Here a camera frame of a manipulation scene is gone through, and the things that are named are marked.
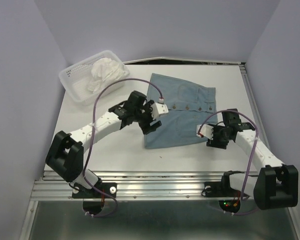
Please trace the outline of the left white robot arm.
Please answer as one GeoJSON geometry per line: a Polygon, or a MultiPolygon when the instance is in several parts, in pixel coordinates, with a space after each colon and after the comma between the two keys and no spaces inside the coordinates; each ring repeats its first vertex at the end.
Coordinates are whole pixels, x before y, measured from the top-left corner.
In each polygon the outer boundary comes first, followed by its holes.
{"type": "Polygon", "coordinates": [[[168,112],[163,99],[149,101],[146,95],[133,91],[127,100],[109,108],[92,123],[70,133],[59,131],[45,163],[63,180],[78,184],[90,197],[96,197],[101,192],[101,179],[88,170],[84,154],[91,154],[95,143],[132,123],[138,123],[144,135],[152,133],[161,126],[159,118],[168,112]]]}

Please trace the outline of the light blue denim skirt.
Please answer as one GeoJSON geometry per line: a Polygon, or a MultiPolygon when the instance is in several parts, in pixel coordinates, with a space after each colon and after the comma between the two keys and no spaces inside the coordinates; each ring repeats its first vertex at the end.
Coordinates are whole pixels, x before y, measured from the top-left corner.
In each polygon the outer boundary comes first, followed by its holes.
{"type": "Polygon", "coordinates": [[[150,82],[163,94],[169,113],[161,126],[144,136],[146,149],[180,147],[205,142],[197,137],[197,126],[216,112],[216,89],[187,80],[152,74],[150,82]]]}

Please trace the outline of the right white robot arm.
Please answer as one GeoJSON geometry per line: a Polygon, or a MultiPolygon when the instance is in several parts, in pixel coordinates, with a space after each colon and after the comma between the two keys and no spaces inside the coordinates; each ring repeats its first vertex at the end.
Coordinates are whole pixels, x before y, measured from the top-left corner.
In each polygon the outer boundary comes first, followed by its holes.
{"type": "Polygon", "coordinates": [[[235,143],[247,156],[246,171],[230,170],[218,182],[205,182],[202,196],[229,198],[221,201],[225,212],[238,214],[242,201],[252,198],[258,209],[291,208],[299,200],[299,172],[277,158],[259,137],[256,124],[236,108],[220,111],[222,125],[204,120],[197,126],[197,136],[206,138],[206,145],[225,150],[229,142],[235,143]]]}

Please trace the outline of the white skirt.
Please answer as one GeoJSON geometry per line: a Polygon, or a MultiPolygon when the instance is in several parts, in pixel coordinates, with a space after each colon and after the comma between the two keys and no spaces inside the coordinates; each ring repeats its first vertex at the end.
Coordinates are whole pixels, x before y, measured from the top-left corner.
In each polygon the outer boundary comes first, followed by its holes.
{"type": "Polygon", "coordinates": [[[92,93],[100,93],[111,83],[129,76],[129,74],[125,65],[111,58],[103,57],[92,65],[92,79],[89,81],[87,89],[92,93]]]}

